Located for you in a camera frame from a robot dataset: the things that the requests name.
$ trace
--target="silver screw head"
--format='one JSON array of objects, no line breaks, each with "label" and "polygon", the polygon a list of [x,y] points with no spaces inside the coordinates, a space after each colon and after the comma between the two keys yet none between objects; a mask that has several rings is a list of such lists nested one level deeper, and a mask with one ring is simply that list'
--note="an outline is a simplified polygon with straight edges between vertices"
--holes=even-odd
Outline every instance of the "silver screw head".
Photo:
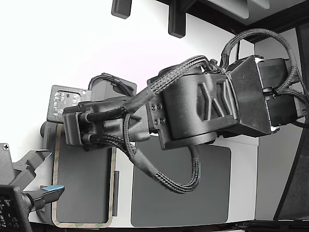
[{"label": "silver screw head", "polygon": [[8,151],[10,149],[8,144],[4,144],[3,145],[3,150]]}]

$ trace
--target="black panel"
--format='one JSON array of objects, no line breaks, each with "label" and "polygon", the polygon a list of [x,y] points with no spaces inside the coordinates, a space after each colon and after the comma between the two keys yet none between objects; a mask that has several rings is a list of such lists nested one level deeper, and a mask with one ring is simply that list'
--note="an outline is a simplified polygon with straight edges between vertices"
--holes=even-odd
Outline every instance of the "black panel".
[{"label": "black panel", "polygon": [[[296,28],[304,83],[309,86],[309,23]],[[309,219],[309,130],[303,129],[274,219]]]},{"label": "black panel", "polygon": [[[172,180],[188,183],[188,148],[162,151],[159,138],[137,143],[147,158]],[[227,147],[198,146],[201,181],[186,194],[176,194],[134,168],[131,222],[135,227],[173,227],[225,223],[228,217],[231,151]]]},{"label": "black panel", "polygon": [[[157,0],[165,4],[170,4],[170,0]],[[298,27],[309,22],[309,1],[301,2],[295,6],[272,14],[250,25],[244,25],[239,21],[197,1],[187,11],[199,19],[209,22],[230,33],[238,34],[252,28],[265,28],[276,33]],[[266,39],[268,36],[258,35],[246,38],[251,43],[256,43]]]},{"label": "black panel", "polygon": [[58,182],[66,190],[57,202],[57,221],[106,223],[109,218],[112,149],[84,151],[68,146],[62,127]]},{"label": "black panel", "polygon": [[303,129],[274,219],[309,219],[309,130]]}]

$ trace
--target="braided cable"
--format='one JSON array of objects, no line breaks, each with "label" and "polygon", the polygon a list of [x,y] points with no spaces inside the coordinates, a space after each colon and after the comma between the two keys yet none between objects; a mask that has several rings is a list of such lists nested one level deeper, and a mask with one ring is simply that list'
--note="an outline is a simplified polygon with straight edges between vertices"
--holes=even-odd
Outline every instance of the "braided cable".
[{"label": "braided cable", "polygon": [[173,69],[162,75],[159,79],[153,82],[149,87],[155,94],[159,94],[168,86],[176,82],[180,77],[185,75],[189,70],[202,66],[204,69],[211,69],[211,64],[205,56],[195,56],[183,63],[176,65]]},{"label": "braided cable", "polygon": [[280,42],[284,46],[285,50],[287,51],[289,55],[289,61],[291,63],[291,71],[289,75],[287,76],[287,78],[285,79],[285,81],[276,89],[277,94],[282,94],[283,91],[287,89],[287,87],[290,85],[294,75],[297,72],[297,62],[296,62],[296,58],[294,56],[294,53],[289,43],[282,36],[280,36],[279,34],[273,31],[270,31],[267,29],[250,29],[250,30],[246,30],[236,35],[224,47],[222,54],[221,54],[220,66],[225,69],[228,67],[229,56],[230,56],[231,50],[240,40],[245,39],[249,36],[259,35],[259,34],[269,35],[270,37],[276,39],[278,42]]},{"label": "braided cable", "polygon": [[[132,162],[132,158],[135,156],[136,152],[138,151],[138,149],[134,145],[129,144],[129,147],[133,152],[133,156],[131,156],[131,154],[129,154],[127,150],[127,147],[126,147],[127,145],[125,141],[122,138],[119,138],[113,135],[94,134],[90,136],[90,142],[95,143],[95,144],[97,143],[109,144],[109,145],[115,146],[119,148],[121,151],[123,151],[128,156],[131,162]],[[172,192],[183,194],[183,193],[193,191],[197,187],[200,181],[201,171],[200,171],[200,161],[199,161],[199,154],[198,154],[197,146],[190,146],[189,150],[191,153],[191,161],[192,161],[192,176],[188,184],[186,185],[179,184],[169,179],[168,177],[166,177],[160,171],[158,171],[157,174],[154,176],[150,176],[147,173],[146,174],[149,175],[152,179],[154,179],[157,183],[159,183],[160,185],[162,185],[163,187],[165,187],[166,189]]]},{"label": "braided cable", "polygon": [[112,120],[112,119],[123,118],[126,114],[127,114],[127,111],[125,107],[120,106],[118,108],[115,108],[109,111],[88,114],[87,120],[89,122],[107,121],[107,120]]},{"label": "braided cable", "polygon": [[124,136],[124,141],[125,141],[125,147],[126,150],[130,156],[130,159],[134,157],[133,150],[131,148],[131,143],[130,143],[130,138],[129,138],[129,121],[130,121],[131,115],[127,114],[124,122],[123,122],[123,136]]}]

